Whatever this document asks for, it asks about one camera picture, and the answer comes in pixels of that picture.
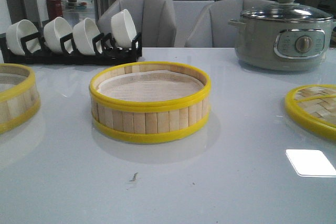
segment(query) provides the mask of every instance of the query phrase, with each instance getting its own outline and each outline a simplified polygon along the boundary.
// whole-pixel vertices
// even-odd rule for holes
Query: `black dish rack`
[[[33,39],[38,39],[41,49],[30,52],[27,49],[27,42]],[[72,52],[65,49],[65,42],[71,41],[73,48]],[[0,49],[2,51],[5,63],[22,63],[22,64],[45,64],[45,65],[105,65],[113,66],[124,63],[137,62],[138,58],[142,56],[142,36],[138,33],[132,41],[130,49],[119,48],[115,45],[116,40],[112,38],[112,34],[104,35],[100,33],[92,39],[93,49],[95,55],[81,54],[74,42],[72,33],[60,38],[60,45],[63,54],[56,54],[52,52],[46,45],[45,39],[40,32],[22,37],[22,49],[25,55],[16,55],[7,47],[6,34],[0,34]],[[97,49],[97,43],[101,43],[102,52]]]

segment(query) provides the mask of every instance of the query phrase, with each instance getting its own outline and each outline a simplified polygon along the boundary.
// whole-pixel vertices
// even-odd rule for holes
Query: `white bowl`
[[[56,54],[63,53],[59,39],[71,33],[71,26],[62,17],[55,18],[44,27],[44,38],[46,40],[46,44],[48,48]],[[73,51],[70,40],[67,40],[64,43],[64,46],[69,53]]]
[[[137,31],[133,18],[127,9],[112,16],[111,28],[118,46],[122,48],[132,47],[132,40],[137,35]]]
[[[96,23],[91,18],[86,18],[73,27],[73,39],[77,49],[83,55],[95,55],[92,39],[100,34]],[[101,43],[97,43],[97,50],[102,52]]]
[[[6,41],[8,48],[16,55],[25,55],[21,45],[21,38],[38,32],[36,26],[29,20],[22,19],[10,25],[6,31]],[[30,40],[26,43],[30,52],[41,49],[38,39]]]

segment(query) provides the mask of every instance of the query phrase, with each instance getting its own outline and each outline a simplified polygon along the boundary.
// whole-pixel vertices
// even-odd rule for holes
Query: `woven bamboo lid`
[[[285,108],[302,127],[336,140],[336,85],[315,84],[295,88],[286,95]]]

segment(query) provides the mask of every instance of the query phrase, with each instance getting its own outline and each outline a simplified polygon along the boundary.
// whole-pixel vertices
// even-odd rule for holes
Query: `yellow rim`
[[[118,100],[118,99],[107,97],[99,93],[93,87],[93,84],[97,80],[97,78],[99,78],[101,75],[105,74],[106,72],[110,72],[118,68],[124,68],[127,66],[144,65],[144,64],[174,65],[174,66],[190,68],[200,73],[201,75],[203,75],[206,78],[206,84],[201,90],[199,90],[198,92],[192,95],[179,98],[179,99],[162,101],[162,102],[129,102],[129,101]],[[204,71],[198,68],[187,65],[187,64],[176,63],[176,62],[166,62],[166,61],[147,61],[147,62],[128,63],[128,64],[123,64],[123,65],[115,66],[112,68],[108,68],[100,72],[99,74],[95,75],[92,78],[89,89],[90,89],[91,97],[97,103],[104,105],[106,107],[115,109],[115,110],[127,111],[127,112],[164,112],[164,111],[178,110],[181,108],[185,108],[185,107],[188,107],[190,105],[193,105],[193,104],[196,104],[202,101],[210,93],[211,81],[207,73],[205,73]]]
[[[9,131],[17,126],[19,126],[20,124],[26,122],[29,118],[31,118],[33,115],[36,114],[36,112],[38,111],[38,109],[41,106],[41,102],[40,102],[40,98],[37,99],[37,101],[35,102],[35,104],[33,106],[31,106],[25,113],[21,114],[20,116],[6,122],[6,123],[2,123],[0,124],[0,133],[4,133],[6,131]]]
[[[189,136],[194,132],[198,131],[200,128],[202,128],[208,121],[208,118],[209,118],[209,112],[201,120],[199,120],[197,123],[193,124],[188,128],[158,134],[134,134],[134,133],[116,131],[99,123],[94,118],[93,123],[101,132],[103,132],[107,136],[132,143],[156,144],[178,140],[186,136]]]
[[[24,70],[27,70],[29,74],[27,78],[21,83],[19,83],[18,85],[15,85],[14,87],[10,89],[0,92],[0,102],[7,101],[13,97],[16,97],[26,92],[28,89],[30,89],[35,84],[35,74],[30,67],[19,65],[19,64],[2,63],[0,64],[0,72],[2,68],[6,68],[6,67],[24,69]]]
[[[306,85],[295,88],[288,92],[285,97],[285,109],[289,116],[299,123],[304,128],[317,133],[321,136],[326,138],[330,138],[336,140],[336,125],[329,123],[327,121],[321,120],[316,118],[305,110],[303,110],[298,103],[302,101],[314,100],[321,97],[310,97],[303,100],[295,100],[295,94],[302,89],[309,88],[309,87],[326,87],[326,88],[335,88],[335,85],[330,84],[321,84],[321,85]],[[336,95],[324,95],[323,98],[334,98]]]

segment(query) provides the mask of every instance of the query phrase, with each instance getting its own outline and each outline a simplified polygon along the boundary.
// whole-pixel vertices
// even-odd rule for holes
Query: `glossy tabletop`
[[[144,48],[140,60],[207,72],[207,124],[164,144],[116,141],[90,114],[106,67],[31,66],[41,108],[0,135],[0,223],[336,222],[336,142],[284,110],[291,89],[336,84],[336,50],[305,72],[254,68],[232,48]]]

